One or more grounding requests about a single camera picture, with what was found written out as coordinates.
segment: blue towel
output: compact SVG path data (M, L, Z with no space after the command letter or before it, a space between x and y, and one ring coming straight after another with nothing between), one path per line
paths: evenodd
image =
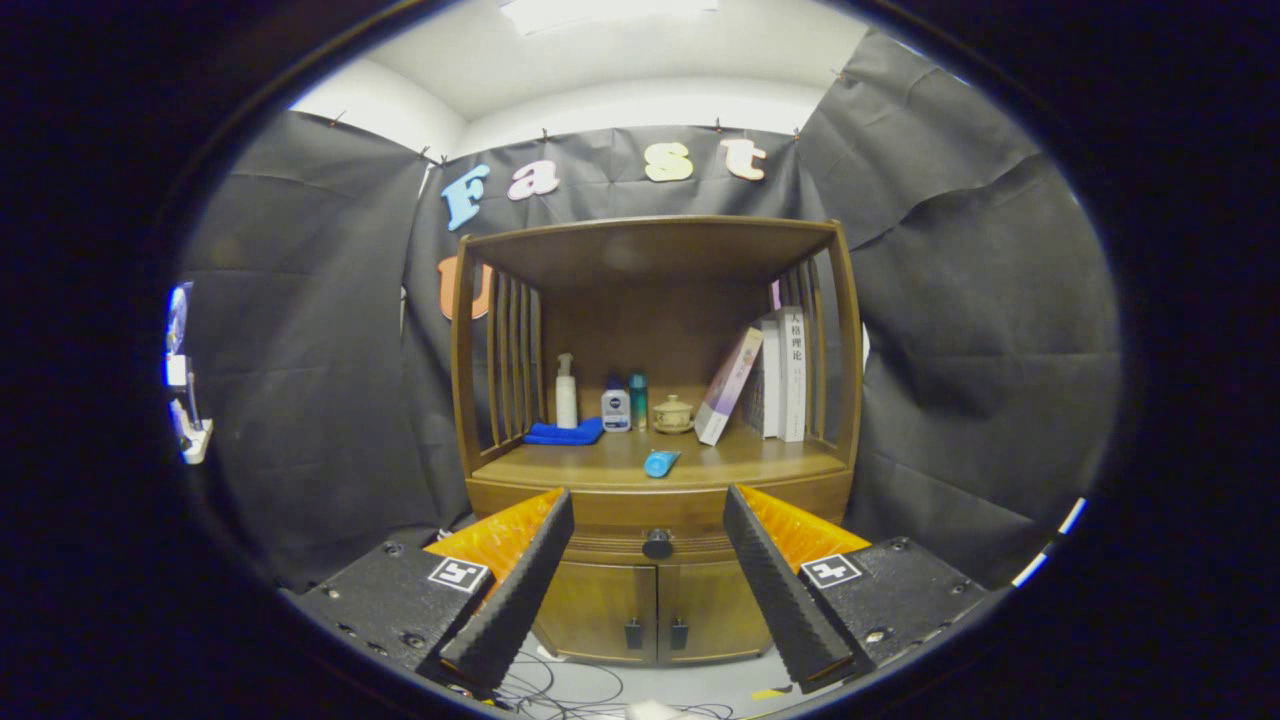
M547 423L534 423L534 427L525 434L525 442L530 445L591 445L600 439L604 432L604 421L599 418L582 420L576 428L557 428Z

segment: ceiling light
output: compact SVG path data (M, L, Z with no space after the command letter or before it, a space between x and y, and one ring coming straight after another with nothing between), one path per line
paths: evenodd
M716 10L718 0L511 0L502 12L521 35L591 20Z

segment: black curtain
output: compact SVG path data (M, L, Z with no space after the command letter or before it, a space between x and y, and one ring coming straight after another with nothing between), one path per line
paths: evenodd
M230 520L287 587L393 528L448 520L415 450L399 351L425 169L381 137L285 113L238 159L182 261Z
M1120 393L1102 246L1050 158L884 35L801 131L870 334L846 525L1010 582L1089 486Z

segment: black backdrop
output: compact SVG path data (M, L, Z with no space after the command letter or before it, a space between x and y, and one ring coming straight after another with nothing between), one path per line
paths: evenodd
M726 169L721 141L733 137L767 152L763 181ZM648 179L654 142L689 147L692 176ZM534 160L556 161L559 187L509 200L512 174ZM449 231L442 191L479 164L490 168L479 214ZM881 33L799 137L553 136L433 169L415 209L425 169L392 142L287 113L215 195L184 264L232 512L288 587L323 580L393 529L445 527L467 510L438 270L463 233L635 215L837 218L872 338L845 524L873 541L914 537L993 587L1088 493L1120 391L1098 240L1016 126Z
M285 113L221 182L182 261L229 520L292 588L442 520L398 342L425 169L381 137Z
M1121 393L1116 288L1052 160L872 31L800 158L845 225L872 354L845 524L995 587L1089 493Z

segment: floor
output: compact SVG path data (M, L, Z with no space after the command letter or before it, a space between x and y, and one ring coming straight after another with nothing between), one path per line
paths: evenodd
M530 634L499 697L539 720L622 720L627 705L655 700L695 716L745 720L835 689L804 696L777 650L737 662L696 667L618 667L550 657Z

